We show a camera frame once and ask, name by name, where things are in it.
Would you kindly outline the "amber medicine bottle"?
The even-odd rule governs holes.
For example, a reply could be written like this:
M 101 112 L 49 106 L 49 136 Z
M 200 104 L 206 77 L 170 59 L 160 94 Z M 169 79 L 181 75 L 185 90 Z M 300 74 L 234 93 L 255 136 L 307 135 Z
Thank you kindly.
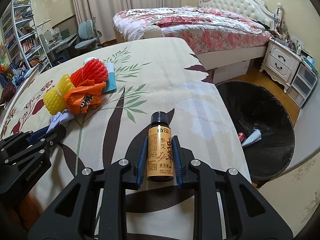
M 148 130 L 147 180 L 167 182 L 174 178 L 171 128 L 164 112 L 151 116 Z

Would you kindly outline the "yellow foam fruit net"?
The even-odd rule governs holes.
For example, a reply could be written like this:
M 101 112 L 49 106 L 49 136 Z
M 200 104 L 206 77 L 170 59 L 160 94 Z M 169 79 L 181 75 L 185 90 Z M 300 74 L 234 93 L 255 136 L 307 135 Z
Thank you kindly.
M 56 86 L 44 94 L 43 102 L 50 115 L 56 115 L 58 112 L 62 113 L 67 108 L 63 96 L 73 88 L 75 86 L 71 82 L 70 76 L 65 74 Z

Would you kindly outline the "orange plastic bag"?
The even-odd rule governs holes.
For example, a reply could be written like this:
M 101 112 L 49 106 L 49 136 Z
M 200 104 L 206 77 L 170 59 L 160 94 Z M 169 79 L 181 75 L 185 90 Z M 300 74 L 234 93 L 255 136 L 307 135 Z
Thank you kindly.
M 86 80 L 78 87 L 71 89 L 64 96 L 67 108 L 74 114 L 86 113 L 101 104 L 100 96 L 106 87 L 106 82 L 94 83 Z

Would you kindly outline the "black woven trash bin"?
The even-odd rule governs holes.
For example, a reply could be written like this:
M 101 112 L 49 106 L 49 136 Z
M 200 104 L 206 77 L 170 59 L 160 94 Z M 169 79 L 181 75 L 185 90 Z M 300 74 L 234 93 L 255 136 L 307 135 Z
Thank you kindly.
M 217 90 L 234 127 L 246 137 L 254 131 L 261 139 L 243 148 L 251 181 L 262 187 L 289 165 L 295 149 L 291 119 L 271 92 L 244 81 L 225 81 Z

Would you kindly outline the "small red can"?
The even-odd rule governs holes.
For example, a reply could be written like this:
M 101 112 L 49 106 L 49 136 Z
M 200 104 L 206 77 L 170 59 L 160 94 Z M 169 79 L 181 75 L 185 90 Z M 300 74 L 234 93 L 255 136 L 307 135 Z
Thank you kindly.
M 238 138 L 239 138 L 240 143 L 242 144 L 245 141 L 246 136 L 244 133 L 238 133 Z

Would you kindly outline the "floral beige mattress cover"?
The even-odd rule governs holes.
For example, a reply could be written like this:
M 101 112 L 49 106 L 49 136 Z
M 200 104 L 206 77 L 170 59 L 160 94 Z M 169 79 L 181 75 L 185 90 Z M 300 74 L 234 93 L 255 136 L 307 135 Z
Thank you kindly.
M 49 125 L 45 92 L 88 58 L 114 65 L 116 90 L 101 104 L 77 115 L 61 145 L 50 155 L 52 166 L 16 209 L 1 205 L 1 239 L 26 239 L 29 228 L 65 186 L 84 168 L 100 170 L 125 157 L 151 115 L 167 113 L 180 145 L 212 168 L 237 168 L 249 177 L 238 134 L 221 96 L 195 53 L 180 38 L 125 42 L 71 59 L 32 76 L 1 116 L 1 137 Z

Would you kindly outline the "white crumpled tube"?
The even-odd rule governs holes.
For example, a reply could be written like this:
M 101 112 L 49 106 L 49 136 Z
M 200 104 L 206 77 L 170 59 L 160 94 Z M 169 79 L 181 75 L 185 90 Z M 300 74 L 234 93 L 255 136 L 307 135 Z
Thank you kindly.
M 261 132 L 258 129 L 255 129 L 253 133 L 247 139 L 244 140 L 244 142 L 242 143 L 242 147 L 249 146 L 261 140 L 261 137 L 262 137 Z

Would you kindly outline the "study desk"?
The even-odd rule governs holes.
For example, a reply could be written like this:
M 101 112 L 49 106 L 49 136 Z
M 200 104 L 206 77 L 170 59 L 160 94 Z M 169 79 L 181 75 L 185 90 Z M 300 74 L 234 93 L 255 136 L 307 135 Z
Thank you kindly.
M 43 34 L 39 35 L 40 41 L 43 45 L 44 52 L 47 54 L 50 63 L 53 65 L 55 64 L 56 57 L 54 54 L 62 53 L 61 55 L 66 59 L 70 60 L 70 55 L 68 53 L 68 48 L 76 41 L 78 38 L 77 34 L 72 34 L 71 36 L 59 41 L 54 42 L 51 48 L 48 47 L 47 41 Z

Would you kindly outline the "white and teal tube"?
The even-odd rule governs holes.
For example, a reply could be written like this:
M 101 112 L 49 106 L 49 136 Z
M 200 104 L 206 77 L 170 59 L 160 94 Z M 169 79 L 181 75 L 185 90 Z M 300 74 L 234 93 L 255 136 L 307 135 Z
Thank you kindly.
M 106 81 L 106 87 L 103 90 L 103 93 L 108 93 L 116 90 L 116 78 L 114 73 L 114 63 L 108 62 L 106 64 L 106 69 L 108 71 L 108 80 Z

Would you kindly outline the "white bookshelf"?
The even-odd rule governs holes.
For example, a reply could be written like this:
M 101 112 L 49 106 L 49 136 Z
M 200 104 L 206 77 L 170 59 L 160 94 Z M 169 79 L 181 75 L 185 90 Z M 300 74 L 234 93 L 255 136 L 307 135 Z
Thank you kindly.
M 52 67 L 34 19 L 31 0 L 11 0 L 1 16 L 1 31 L 11 69 L 40 73 Z

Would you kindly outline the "cardboard box under bed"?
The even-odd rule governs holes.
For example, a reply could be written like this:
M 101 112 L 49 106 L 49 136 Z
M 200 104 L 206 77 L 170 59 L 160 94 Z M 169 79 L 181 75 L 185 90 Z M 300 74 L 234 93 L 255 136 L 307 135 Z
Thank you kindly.
M 229 64 L 209 71 L 214 84 L 247 74 L 250 60 Z

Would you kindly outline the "blue-grey desk chair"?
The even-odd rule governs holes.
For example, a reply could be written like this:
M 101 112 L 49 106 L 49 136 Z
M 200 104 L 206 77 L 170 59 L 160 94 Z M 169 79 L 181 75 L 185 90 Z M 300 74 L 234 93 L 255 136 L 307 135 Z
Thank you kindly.
M 85 22 L 81 22 L 78 26 L 78 36 L 81 42 L 75 45 L 76 50 L 92 51 L 102 48 L 99 41 L 102 33 L 96 29 L 95 19 L 96 17 L 93 17 Z

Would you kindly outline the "white bed with floral quilt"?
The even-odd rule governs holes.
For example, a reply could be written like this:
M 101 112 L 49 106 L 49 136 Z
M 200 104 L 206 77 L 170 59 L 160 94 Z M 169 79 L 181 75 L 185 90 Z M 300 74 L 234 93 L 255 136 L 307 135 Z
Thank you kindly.
M 113 17 L 117 38 L 135 41 L 156 37 L 183 39 L 206 70 L 265 55 L 271 34 L 254 20 L 220 9 L 129 9 Z

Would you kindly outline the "white two-drawer nightstand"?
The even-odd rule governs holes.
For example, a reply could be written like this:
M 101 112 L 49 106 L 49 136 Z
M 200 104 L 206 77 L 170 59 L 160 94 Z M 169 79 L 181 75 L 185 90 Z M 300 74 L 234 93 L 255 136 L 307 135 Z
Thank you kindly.
M 284 86 L 284 93 L 286 93 L 301 61 L 301 57 L 295 52 L 271 38 L 259 72 L 265 70 L 273 81 Z

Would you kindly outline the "plastic drawer storage unit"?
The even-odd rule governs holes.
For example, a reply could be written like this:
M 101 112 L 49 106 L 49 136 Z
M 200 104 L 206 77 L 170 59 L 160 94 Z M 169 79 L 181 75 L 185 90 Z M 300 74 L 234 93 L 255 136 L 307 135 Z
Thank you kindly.
M 315 88 L 317 81 L 318 77 L 316 73 L 303 61 L 299 64 L 287 95 L 299 108 L 302 108 Z

